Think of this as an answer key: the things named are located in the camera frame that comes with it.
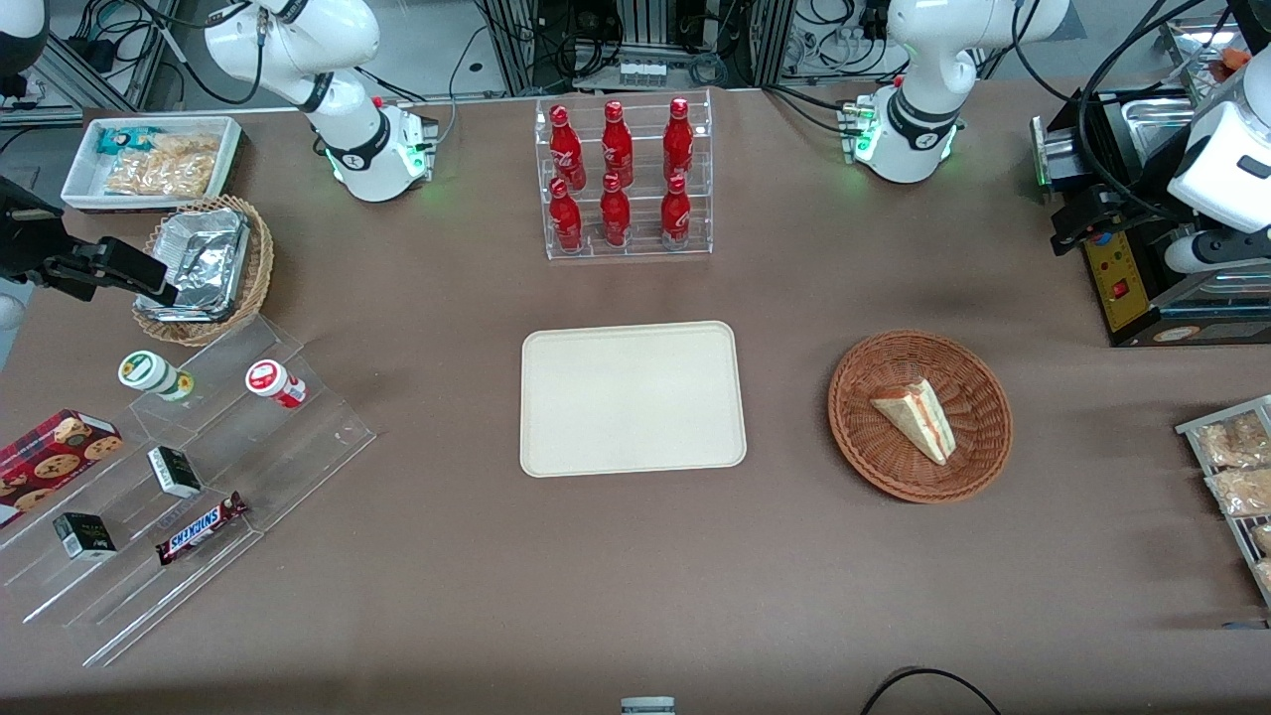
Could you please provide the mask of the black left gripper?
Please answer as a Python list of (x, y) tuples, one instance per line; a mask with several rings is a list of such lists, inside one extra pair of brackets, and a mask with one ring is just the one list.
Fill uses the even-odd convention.
[(1115, 177), (1132, 196), (1149, 204), (1157, 204), (1168, 217), (1152, 215), (1131, 207), (1131, 201), (1110, 187), (1085, 187), (1080, 192), (1068, 192), (1063, 213), (1052, 215), (1052, 255), (1065, 257), (1082, 243), (1108, 232), (1117, 224), (1121, 232), (1148, 226), (1154, 235), (1179, 226), (1191, 227), (1199, 215), (1185, 201), (1176, 199), (1167, 190), (1171, 180), (1185, 166), (1188, 149), (1158, 149), (1143, 159), (1136, 149), (1115, 150)]

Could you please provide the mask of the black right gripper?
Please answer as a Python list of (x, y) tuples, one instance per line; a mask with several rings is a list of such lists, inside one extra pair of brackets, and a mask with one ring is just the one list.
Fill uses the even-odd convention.
[(173, 305), (178, 290), (165, 281), (168, 267), (118, 237), (102, 237), (92, 262), (56, 262), (69, 251), (64, 210), (1, 177), (1, 277), (13, 284), (39, 284), (90, 302), (99, 288), (131, 291)]

